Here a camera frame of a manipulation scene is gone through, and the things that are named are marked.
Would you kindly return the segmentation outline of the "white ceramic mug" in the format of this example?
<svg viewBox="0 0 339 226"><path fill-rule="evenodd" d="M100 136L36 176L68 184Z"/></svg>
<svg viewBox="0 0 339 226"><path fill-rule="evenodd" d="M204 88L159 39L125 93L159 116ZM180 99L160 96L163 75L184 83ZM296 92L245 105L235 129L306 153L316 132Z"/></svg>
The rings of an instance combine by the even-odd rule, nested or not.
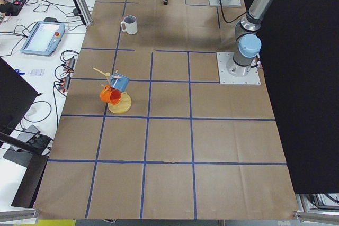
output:
<svg viewBox="0 0 339 226"><path fill-rule="evenodd" d="M127 32L129 35L134 35L138 32L137 18L133 15L126 16L121 22L121 31Z"/></svg>

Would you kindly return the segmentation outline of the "blue mug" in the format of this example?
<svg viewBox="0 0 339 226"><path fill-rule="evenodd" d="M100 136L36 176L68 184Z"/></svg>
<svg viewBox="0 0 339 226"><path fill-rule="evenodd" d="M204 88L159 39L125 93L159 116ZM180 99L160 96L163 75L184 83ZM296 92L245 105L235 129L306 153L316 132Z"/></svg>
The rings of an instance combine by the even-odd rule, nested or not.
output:
<svg viewBox="0 0 339 226"><path fill-rule="evenodd" d="M109 81L112 88L125 92L130 79L123 74L114 73L110 76Z"/></svg>

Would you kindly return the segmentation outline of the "orange mug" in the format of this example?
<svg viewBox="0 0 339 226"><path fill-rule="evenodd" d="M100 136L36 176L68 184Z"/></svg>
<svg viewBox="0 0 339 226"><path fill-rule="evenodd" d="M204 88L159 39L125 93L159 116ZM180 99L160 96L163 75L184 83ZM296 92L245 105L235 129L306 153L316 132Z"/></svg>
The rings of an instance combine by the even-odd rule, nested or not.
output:
<svg viewBox="0 0 339 226"><path fill-rule="evenodd" d="M110 85L105 85L100 92L100 99L103 102L116 105L121 100L121 92Z"/></svg>

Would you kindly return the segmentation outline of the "wooden mug tree stand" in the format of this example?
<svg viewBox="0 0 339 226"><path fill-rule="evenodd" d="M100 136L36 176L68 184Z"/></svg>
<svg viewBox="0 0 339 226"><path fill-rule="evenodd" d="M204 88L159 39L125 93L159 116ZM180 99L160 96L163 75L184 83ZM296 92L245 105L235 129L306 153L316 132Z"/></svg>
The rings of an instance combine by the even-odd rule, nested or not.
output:
<svg viewBox="0 0 339 226"><path fill-rule="evenodd" d="M110 72L104 73L95 67L92 69L104 75L108 82L106 85L101 85L100 92L100 99L107 103L108 109L114 114L122 114L130 110L132 99L126 92L130 79L118 71L111 74Z"/></svg>

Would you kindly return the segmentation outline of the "blue teach pendant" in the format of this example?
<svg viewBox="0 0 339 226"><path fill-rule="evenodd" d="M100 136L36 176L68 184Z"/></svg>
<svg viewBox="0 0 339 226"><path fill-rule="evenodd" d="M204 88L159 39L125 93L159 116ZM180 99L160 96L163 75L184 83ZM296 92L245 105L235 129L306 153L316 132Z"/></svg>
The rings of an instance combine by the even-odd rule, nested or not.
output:
<svg viewBox="0 0 339 226"><path fill-rule="evenodd" d="M63 23L39 21L33 27L20 52L27 55L50 56L57 49L64 32Z"/></svg>

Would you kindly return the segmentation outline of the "black monitor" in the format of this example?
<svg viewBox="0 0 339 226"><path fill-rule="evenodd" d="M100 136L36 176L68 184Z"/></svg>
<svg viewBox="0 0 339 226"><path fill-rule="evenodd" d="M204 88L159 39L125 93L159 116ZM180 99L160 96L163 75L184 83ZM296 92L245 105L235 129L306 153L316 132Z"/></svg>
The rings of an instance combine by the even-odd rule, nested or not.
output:
<svg viewBox="0 0 339 226"><path fill-rule="evenodd" d="M22 76L1 59L1 144L7 143L36 155L39 153L39 149L10 136L37 94Z"/></svg>

